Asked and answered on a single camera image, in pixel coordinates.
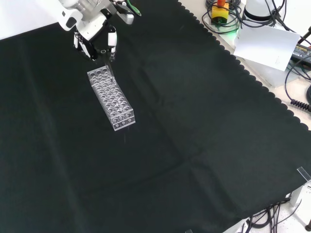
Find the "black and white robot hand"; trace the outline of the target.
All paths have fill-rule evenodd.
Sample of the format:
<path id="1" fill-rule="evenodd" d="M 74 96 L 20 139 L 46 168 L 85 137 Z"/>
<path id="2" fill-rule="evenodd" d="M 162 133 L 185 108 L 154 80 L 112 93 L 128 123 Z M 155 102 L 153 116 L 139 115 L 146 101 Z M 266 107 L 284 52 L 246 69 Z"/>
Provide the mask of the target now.
<path id="1" fill-rule="evenodd" d="M 98 50 L 88 40 L 86 40 L 76 29 L 74 32 L 74 47 L 84 54 L 88 59 L 96 61 L 101 54 L 104 54 L 109 61 L 115 60 L 116 48 L 117 48 L 117 31 L 112 25 L 104 26 L 107 29 L 107 48 L 104 50 Z"/>

